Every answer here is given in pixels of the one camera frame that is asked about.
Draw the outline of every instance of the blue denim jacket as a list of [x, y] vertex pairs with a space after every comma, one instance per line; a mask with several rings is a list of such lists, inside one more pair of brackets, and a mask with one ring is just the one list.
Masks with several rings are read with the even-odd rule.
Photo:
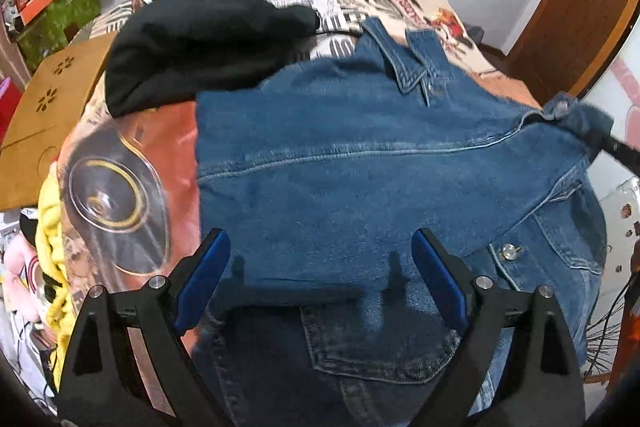
[[[588, 112], [568, 96], [544, 111], [497, 98], [449, 63], [430, 30], [408, 31], [405, 47], [378, 19], [363, 28], [350, 57], [198, 96], [202, 229], [221, 227], [232, 242], [210, 316], [301, 307], [301, 349], [314, 372], [340, 379], [350, 414], [405, 423], [426, 397], [404, 403], [407, 385], [431, 383], [459, 341], [412, 262], [412, 233], [430, 227], [504, 287], [551, 286], [584, 361], [606, 234], [586, 176], [598, 151], [567, 130], [588, 132]], [[366, 407], [350, 402], [364, 395]]]

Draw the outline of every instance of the brown door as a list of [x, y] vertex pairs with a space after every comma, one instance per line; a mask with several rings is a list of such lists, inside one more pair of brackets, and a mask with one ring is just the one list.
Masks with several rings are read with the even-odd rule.
[[508, 73], [545, 103], [588, 86], [625, 33], [638, 0], [542, 0], [507, 56]]

